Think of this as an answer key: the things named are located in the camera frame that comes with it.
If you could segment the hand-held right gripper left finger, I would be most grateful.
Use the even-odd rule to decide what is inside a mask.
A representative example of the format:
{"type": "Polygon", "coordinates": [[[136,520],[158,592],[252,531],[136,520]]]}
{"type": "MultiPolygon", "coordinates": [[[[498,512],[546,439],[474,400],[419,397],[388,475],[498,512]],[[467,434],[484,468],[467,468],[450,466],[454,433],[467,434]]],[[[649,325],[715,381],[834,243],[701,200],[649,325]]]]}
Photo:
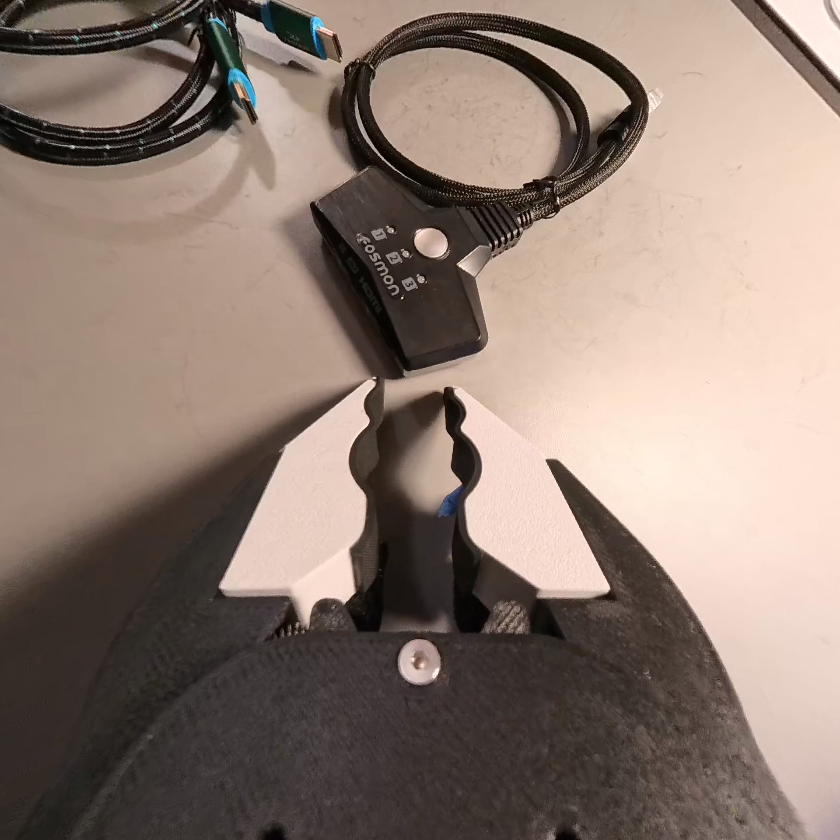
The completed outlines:
{"type": "Polygon", "coordinates": [[[384,383],[363,381],[280,452],[219,583],[226,597],[287,599],[301,628],[317,605],[362,602],[380,574],[370,483],[384,383]]]}

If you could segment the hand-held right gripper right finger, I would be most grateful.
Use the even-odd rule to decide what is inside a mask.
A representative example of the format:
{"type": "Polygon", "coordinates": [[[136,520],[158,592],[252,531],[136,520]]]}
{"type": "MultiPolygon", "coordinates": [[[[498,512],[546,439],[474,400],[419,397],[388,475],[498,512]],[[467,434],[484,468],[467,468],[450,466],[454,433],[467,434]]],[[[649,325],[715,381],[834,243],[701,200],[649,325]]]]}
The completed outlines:
{"type": "Polygon", "coordinates": [[[463,388],[444,390],[458,486],[443,501],[455,522],[454,618],[462,633],[527,634],[550,626],[545,603],[611,592],[542,452],[463,388]]]}

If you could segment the white desk stand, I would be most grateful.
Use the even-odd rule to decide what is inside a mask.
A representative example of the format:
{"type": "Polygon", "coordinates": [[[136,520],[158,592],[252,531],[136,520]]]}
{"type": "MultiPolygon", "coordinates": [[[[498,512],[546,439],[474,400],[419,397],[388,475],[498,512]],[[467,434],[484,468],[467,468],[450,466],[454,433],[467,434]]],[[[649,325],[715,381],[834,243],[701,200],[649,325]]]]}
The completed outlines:
{"type": "Polygon", "coordinates": [[[756,5],[769,19],[787,53],[810,76],[839,86],[839,2],[760,1],[756,5]]]}

